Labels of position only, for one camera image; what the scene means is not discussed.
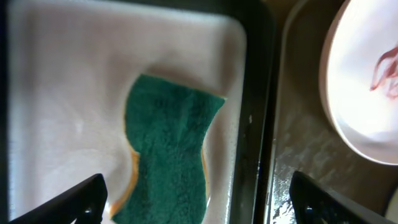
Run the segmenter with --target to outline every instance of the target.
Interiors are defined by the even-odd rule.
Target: wet surface
[[[268,0],[279,32],[296,0]],[[295,223],[290,179],[300,170],[326,187],[383,214],[398,187],[398,167],[380,165],[353,152],[334,131],[322,109],[318,66],[336,1],[309,1],[293,19],[280,74],[274,133],[275,167],[269,223]]]

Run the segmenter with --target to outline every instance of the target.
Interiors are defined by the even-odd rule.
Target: white dish
[[[17,1],[10,16],[10,219],[95,173],[108,203],[121,196],[132,166],[124,104],[148,73],[227,97],[204,142],[203,223],[228,220],[246,54],[235,20],[105,1]]]
[[[385,58],[377,68],[397,46],[397,11],[395,0],[346,1],[329,30],[320,68],[323,107],[338,134],[359,155],[390,165],[398,165],[398,98],[392,96],[398,88],[390,88],[398,78],[394,72],[375,83],[397,60]]]

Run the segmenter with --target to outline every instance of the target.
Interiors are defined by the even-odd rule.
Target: sponge
[[[133,171],[132,193],[127,191],[113,207],[118,210],[112,217],[116,223],[201,223],[206,211],[202,145],[223,103],[161,78],[137,79],[125,119],[138,173]]]

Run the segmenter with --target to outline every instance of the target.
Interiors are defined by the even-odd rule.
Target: round object
[[[330,123],[359,155],[398,165],[398,1],[346,1],[320,65]]]

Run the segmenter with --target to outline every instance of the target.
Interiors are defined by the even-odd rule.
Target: white tray
[[[246,54],[236,21],[106,1],[16,1],[10,16],[10,219],[95,173],[108,203],[121,196],[132,166],[124,104],[147,73],[227,97],[204,142],[203,223],[228,220]]]

